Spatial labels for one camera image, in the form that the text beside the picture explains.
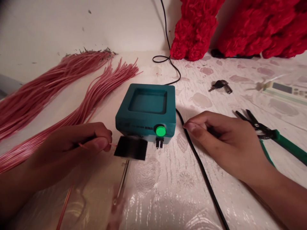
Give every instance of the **red ruffled fabric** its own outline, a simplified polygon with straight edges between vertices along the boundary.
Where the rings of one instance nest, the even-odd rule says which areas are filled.
[[[226,56],[260,54],[271,43],[271,35],[296,16],[299,0],[244,0],[220,36],[217,47]]]
[[[295,18],[272,36],[269,48],[262,52],[264,58],[291,58],[307,50],[307,1],[295,6]]]
[[[181,19],[175,27],[170,55],[174,59],[197,61],[209,49],[217,27],[216,15],[225,0],[181,0]]]

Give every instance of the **black cable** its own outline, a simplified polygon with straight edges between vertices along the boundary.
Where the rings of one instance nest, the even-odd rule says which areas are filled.
[[[182,125],[183,125],[183,124],[184,124],[184,121],[183,121],[183,119],[182,119],[182,116],[181,116],[180,112],[179,112],[177,109],[176,109],[176,112],[178,113],[178,116],[179,116],[179,118],[180,118],[180,121],[181,121],[181,123],[182,123]],[[202,173],[202,175],[203,175],[203,177],[204,177],[204,179],[205,179],[205,182],[206,182],[207,188],[208,188],[208,190],[209,190],[211,199],[212,199],[212,201],[213,201],[213,203],[214,203],[214,206],[215,206],[215,208],[216,208],[216,210],[217,210],[217,213],[219,214],[220,220],[221,220],[221,222],[222,222],[223,225],[224,225],[224,229],[225,229],[225,230],[229,230],[227,221],[226,221],[226,219],[225,219],[225,217],[224,217],[224,214],[223,214],[223,212],[222,212],[222,210],[221,210],[221,208],[220,208],[220,205],[219,205],[218,202],[217,202],[217,199],[216,199],[215,194],[214,194],[214,192],[213,192],[213,189],[212,189],[212,187],[211,187],[209,178],[208,178],[208,176],[207,176],[207,174],[206,174],[204,165],[202,164],[201,159],[199,158],[199,156],[198,156],[198,154],[197,154],[197,152],[196,152],[196,149],[195,149],[195,147],[194,147],[194,145],[193,145],[193,143],[192,143],[192,141],[191,141],[191,138],[190,138],[190,136],[189,136],[189,134],[188,134],[188,131],[187,131],[186,129],[184,129],[184,131],[185,131],[186,138],[187,138],[187,140],[188,140],[188,142],[189,142],[189,145],[190,145],[190,147],[191,147],[191,149],[192,149],[192,151],[193,151],[193,153],[194,153],[194,156],[195,156],[195,158],[196,158],[196,160],[197,160],[197,163],[198,163],[198,165],[199,165],[199,168],[201,169],[201,173]]]
[[[162,8],[163,8],[163,12],[164,12],[164,20],[165,20],[165,34],[166,34],[166,39],[167,39],[167,44],[169,45],[169,37],[167,36],[167,28],[166,28],[166,15],[165,15],[165,9],[164,9],[164,4],[163,4],[163,1],[161,0],[161,4],[162,4]],[[165,58],[164,60],[162,61],[155,61],[154,59],[155,58]],[[172,63],[171,59],[170,59],[170,56],[163,56],[163,55],[157,55],[157,56],[154,56],[153,57],[153,62],[155,63],[162,63],[162,62],[165,62],[169,60],[170,64],[174,67],[174,69],[179,73],[179,78],[176,80],[176,81],[173,81],[171,83],[168,83],[168,84],[165,84],[165,85],[171,85],[171,84],[174,84],[176,82],[178,82],[181,78],[181,73],[179,71],[179,69],[177,69],[176,66],[174,66],[174,64]]]
[[[169,38],[168,38],[168,36],[167,36],[167,28],[166,28],[165,8],[164,8],[164,4],[163,4],[163,1],[162,1],[162,0],[161,0],[161,4],[162,4],[163,12],[164,12],[165,34],[166,34],[167,43],[168,43],[168,45],[169,45]],[[157,57],[165,58],[165,60],[163,60],[163,61],[155,61],[154,59],[157,58]],[[163,55],[157,55],[157,56],[154,56],[154,57],[153,57],[153,62],[155,62],[155,63],[162,63],[162,62],[165,62],[165,61],[167,61],[167,60],[169,60],[170,64],[171,64],[171,65],[174,67],[174,69],[179,73],[179,79],[178,79],[178,80],[173,81],[173,82],[168,83],[168,84],[165,84],[165,85],[171,85],[171,84],[174,84],[174,83],[176,83],[176,82],[178,82],[178,81],[180,80],[180,78],[181,78],[181,73],[180,73],[180,71],[179,71],[179,70],[177,69],[177,67],[174,66],[174,64],[172,63],[172,61],[170,60],[170,56],[167,57],[167,56],[163,56]],[[183,118],[182,118],[180,112],[178,111],[178,109],[176,109],[176,112],[178,113],[178,116],[179,116],[179,118],[180,118],[180,121],[181,121],[182,125],[184,125]],[[184,129],[184,131],[185,131],[186,138],[187,138],[187,140],[188,140],[188,142],[189,142],[189,145],[190,145],[190,147],[191,147],[191,149],[192,149],[192,151],[193,151],[193,153],[194,153],[194,156],[195,156],[195,158],[196,158],[196,160],[197,160],[197,163],[198,163],[198,165],[199,165],[199,168],[200,168],[200,170],[201,170],[201,173],[202,173],[202,175],[203,175],[203,177],[204,177],[204,179],[205,179],[205,183],[206,183],[206,185],[207,185],[207,188],[208,188],[208,190],[209,190],[210,196],[211,196],[212,201],[213,201],[213,203],[214,203],[214,206],[215,206],[215,208],[216,208],[216,210],[217,210],[217,213],[219,214],[220,220],[221,220],[221,222],[222,222],[222,224],[223,224],[223,226],[224,226],[224,229],[225,229],[225,230],[229,230],[229,226],[228,226],[227,221],[226,221],[226,219],[225,219],[225,217],[224,217],[224,214],[223,214],[223,212],[222,212],[222,210],[221,210],[221,208],[220,208],[220,205],[219,205],[218,202],[217,202],[217,199],[216,199],[215,194],[214,194],[214,192],[213,192],[213,189],[212,189],[212,187],[211,187],[209,178],[208,178],[208,176],[207,176],[207,174],[206,174],[204,165],[202,164],[201,159],[199,158],[199,156],[198,156],[198,154],[197,154],[197,152],[196,152],[196,149],[195,149],[195,147],[194,147],[194,145],[193,145],[193,143],[192,143],[192,141],[191,141],[191,138],[190,138],[190,136],[189,136],[189,134],[188,134],[188,131],[187,131],[186,129]]]

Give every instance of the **left hand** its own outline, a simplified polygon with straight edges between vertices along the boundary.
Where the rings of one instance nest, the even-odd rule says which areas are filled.
[[[110,151],[109,143],[112,143],[112,132],[101,122],[60,128],[20,165],[20,172],[23,172],[20,185],[26,192],[46,189],[66,177],[84,160],[102,150]]]

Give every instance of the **metal rod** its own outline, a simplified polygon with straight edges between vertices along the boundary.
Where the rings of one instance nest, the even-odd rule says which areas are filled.
[[[121,179],[121,183],[119,185],[119,189],[118,189],[118,193],[117,193],[116,199],[119,198],[119,196],[120,196],[120,194],[122,192],[122,188],[123,188],[123,186],[125,184],[125,181],[126,181],[126,178],[127,178],[127,174],[128,174],[129,162],[130,162],[130,160],[126,161],[126,165],[125,165],[125,168],[124,168],[124,172],[122,174],[122,179]]]

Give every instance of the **teal box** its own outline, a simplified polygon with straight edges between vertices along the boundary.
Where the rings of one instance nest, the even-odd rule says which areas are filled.
[[[176,127],[175,87],[131,84],[115,117],[123,135],[168,144]]]

